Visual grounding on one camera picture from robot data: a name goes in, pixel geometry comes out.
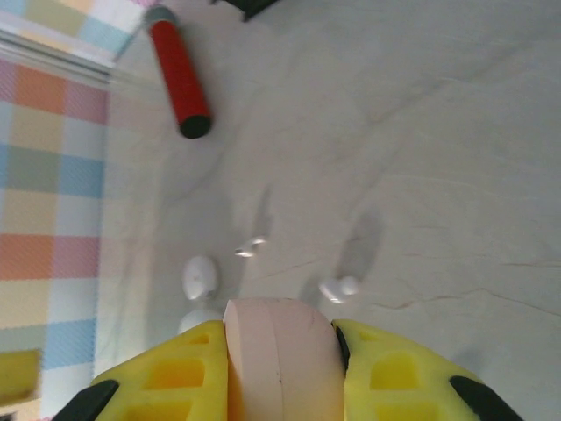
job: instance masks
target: yellow sponge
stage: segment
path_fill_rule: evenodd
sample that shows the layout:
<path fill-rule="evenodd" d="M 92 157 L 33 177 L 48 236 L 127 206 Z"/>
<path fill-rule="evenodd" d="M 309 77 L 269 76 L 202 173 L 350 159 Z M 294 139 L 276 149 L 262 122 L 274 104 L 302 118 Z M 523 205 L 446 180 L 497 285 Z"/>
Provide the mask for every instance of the yellow sponge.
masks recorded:
<path fill-rule="evenodd" d="M 345 421 L 479 421 L 449 384 L 469 371 L 412 340 L 351 320 L 335 320 L 349 348 Z"/>
<path fill-rule="evenodd" d="M 99 375 L 119 387 L 96 421 L 225 421 L 224 325 L 209 321 Z"/>
<path fill-rule="evenodd" d="M 39 350 L 0 353 L 0 405 L 11 405 L 33 397 L 37 388 Z"/>

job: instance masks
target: checkered wall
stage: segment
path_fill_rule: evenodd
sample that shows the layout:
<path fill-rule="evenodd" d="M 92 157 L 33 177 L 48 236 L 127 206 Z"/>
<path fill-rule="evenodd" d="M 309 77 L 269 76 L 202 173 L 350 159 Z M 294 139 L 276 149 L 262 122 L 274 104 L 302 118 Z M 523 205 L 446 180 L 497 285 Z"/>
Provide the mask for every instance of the checkered wall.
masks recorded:
<path fill-rule="evenodd" d="M 110 65 L 159 0 L 0 0 L 0 28 Z"/>
<path fill-rule="evenodd" d="M 106 92 L 0 59 L 0 352 L 43 350 L 51 417 L 93 374 Z"/>

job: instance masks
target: red cylinder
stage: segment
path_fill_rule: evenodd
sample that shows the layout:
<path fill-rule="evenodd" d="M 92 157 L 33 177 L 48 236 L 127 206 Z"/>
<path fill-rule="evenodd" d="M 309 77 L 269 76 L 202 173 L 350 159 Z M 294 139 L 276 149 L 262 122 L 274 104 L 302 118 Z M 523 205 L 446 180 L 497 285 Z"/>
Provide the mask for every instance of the red cylinder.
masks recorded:
<path fill-rule="evenodd" d="M 164 6 L 155 6 L 146 13 L 145 22 L 179 131 L 186 138 L 200 138 L 209 132 L 212 115 L 187 48 L 177 30 L 175 15 Z"/>

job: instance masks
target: white small object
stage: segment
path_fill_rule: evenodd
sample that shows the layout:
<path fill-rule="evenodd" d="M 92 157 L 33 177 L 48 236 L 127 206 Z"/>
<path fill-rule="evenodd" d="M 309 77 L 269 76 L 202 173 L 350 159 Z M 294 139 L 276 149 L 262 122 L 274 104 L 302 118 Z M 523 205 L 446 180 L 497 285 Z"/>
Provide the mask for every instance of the white small object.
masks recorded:
<path fill-rule="evenodd" d="M 257 252 L 257 247 L 263 243 L 266 243 L 265 237 L 253 237 L 246 241 L 240 248 L 237 248 L 234 253 L 240 257 L 253 257 Z"/>
<path fill-rule="evenodd" d="M 209 320 L 222 320 L 222 316 L 222 314 L 214 310 L 193 310 L 181 319 L 179 333 L 184 333 Z"/>
<path fill-rule="evenodd" d="M 217 267 L 207 256 L 196 256 L 183 269 L 183 291 L 189 300 L 211 297 L 218 287 Z"/>
<path fill-rule="evenodd" d="M 341 304 L 359 292 L 359 281 L 354 276 L 328 278 L 319 284 L 319 289 L 332 303 Z"/>

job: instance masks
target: plaid fabric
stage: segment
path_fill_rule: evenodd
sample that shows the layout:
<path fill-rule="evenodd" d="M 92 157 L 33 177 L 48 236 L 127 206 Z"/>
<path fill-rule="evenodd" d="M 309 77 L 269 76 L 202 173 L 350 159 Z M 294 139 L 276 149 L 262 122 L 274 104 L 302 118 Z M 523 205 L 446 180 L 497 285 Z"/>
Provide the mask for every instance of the plaid fabric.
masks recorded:
<path fill-rule="evenodd" d="M 0 0 L 0 28 L 110 64 L 159 0 Z"/>
<path fill-rule="evenodd" d="M 43 350 L 51 417 L 92 378 L 107 96 L 0 60 L 0 352 Z"/>

